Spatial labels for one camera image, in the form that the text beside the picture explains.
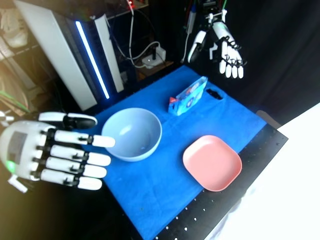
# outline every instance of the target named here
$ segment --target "blue tablecloth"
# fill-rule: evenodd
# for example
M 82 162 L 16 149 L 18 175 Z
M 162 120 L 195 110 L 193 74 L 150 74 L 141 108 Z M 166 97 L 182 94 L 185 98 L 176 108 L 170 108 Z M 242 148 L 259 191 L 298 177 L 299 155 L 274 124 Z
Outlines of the blue tablecloth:
M 217 91 L 222 100 L 204 92 L 188 112 L 181 116 L 169 114 L 169 98 L 199 77 L 182 66 L 98 114 L 98 125 L 85 131 L 101 134 L 112 114 L 131 107 L 148 109 L 160 119 L 163 134 L 154 154 L 139 162 L 113 157 L 103 179 L 145 240 L 153 239 L 203 189 L 183 165 L 182 155 L 190 144 L 203 135 L 215 135 L 240 152 L 266 124 L 209 82 L 206 89 Z M 108 154 L 105 149 L 92 146 L 86 146 L 86 150 Z

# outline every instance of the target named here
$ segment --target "square pink plate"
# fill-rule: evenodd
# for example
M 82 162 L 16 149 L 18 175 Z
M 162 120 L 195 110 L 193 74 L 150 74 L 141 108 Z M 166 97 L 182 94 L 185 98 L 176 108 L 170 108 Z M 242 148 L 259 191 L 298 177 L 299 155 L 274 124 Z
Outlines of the square pink plate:
M 242 170 L 239 155 L 212 135 L 192 143 L 183 153 L 183 164 L 201 186 L 212 192 L 224 190 Z

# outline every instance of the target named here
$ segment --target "robotic hand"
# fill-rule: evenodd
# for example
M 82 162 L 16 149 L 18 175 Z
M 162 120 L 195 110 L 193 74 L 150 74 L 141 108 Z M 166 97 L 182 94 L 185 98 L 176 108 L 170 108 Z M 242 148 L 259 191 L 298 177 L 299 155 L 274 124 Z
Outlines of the robotic hand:
M 84 151 L 80 146 L 111 148 L 115 139 L 68 131 L 95 126 L 98 122 L 92 116 L 44 112 L 35 119 L 37 121 L 21 120 L 9 125 L 13 118 L 0 111 L 0 123 L 6 127 L 0 135 L 0 159 L 12 174 L 8 182 L 23 193 L 28 189 L 18 177 L 79 189 L 100 189 L 99 178 L 106 176 L 104 167 L 110 164 L 111 158 Z
M 231 75 L 233 78 L 244 77 L 244 65 L 246 64 L 241 55 L 239 54 L 240 46 L 236 44 L 234 37 L 229 32 L 229 29 L 226 25 L 226 14 L 227 10 L 223 9 L 221 13 L 213 14 L 209 13 L 206 17 L 208 19 L 208 30 L 199 31 L 196 35 L 191 50 L 188 54 L 188 62 L 193 62 L 199 52 L 203 49 L 207 33 L 211 36 L 214 36 L 218 39 L 209 49 L 209 58 L 210 60 L 219 60 L 219 72 L 225 74 L 227 78 L 230 78 Z

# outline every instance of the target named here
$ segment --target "snack package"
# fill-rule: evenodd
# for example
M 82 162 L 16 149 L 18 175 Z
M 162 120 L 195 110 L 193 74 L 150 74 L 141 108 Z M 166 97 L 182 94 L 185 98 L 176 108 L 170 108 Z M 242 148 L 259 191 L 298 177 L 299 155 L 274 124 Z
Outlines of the snack package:
M 168 112 L 180 116 L 188 111 L 202 97 L 207 82 L 208 78 L 202 76 L 176 97 L 170 97 Z

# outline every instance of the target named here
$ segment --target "white table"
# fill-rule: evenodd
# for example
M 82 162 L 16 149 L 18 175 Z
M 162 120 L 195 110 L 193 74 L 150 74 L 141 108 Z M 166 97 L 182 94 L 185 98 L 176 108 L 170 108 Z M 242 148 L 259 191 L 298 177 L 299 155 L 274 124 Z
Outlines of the white table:
M 289 140 L 205 240 L 320 240 L 320 103 L 278 131 Z

